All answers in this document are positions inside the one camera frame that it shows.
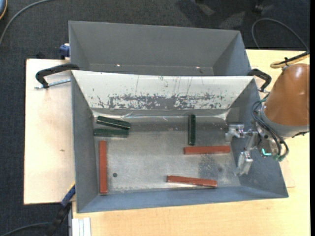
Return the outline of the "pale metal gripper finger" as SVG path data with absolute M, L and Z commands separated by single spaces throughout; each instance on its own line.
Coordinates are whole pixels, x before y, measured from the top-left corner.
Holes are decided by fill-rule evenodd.
M 230 124 L 227 133 L 225 133 L 225 141 L 231 142 L 232 138 L 243 138 L 244 136 L 244 124 Z
M 248 151 L 242 151 L 239 155 L 235 175 L 247 175 L 253 163 L 251 154 Z

